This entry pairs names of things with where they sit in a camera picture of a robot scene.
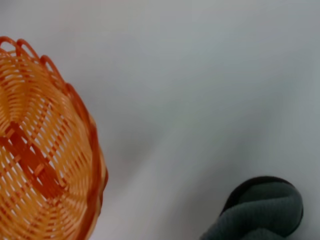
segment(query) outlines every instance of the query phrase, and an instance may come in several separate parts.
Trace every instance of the white background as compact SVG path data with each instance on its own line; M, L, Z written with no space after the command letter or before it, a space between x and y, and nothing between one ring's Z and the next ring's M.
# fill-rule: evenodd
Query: white background
M110 172L92 240L196 240L242 181L292 182L320 237L318 0L0 0L49 55Z

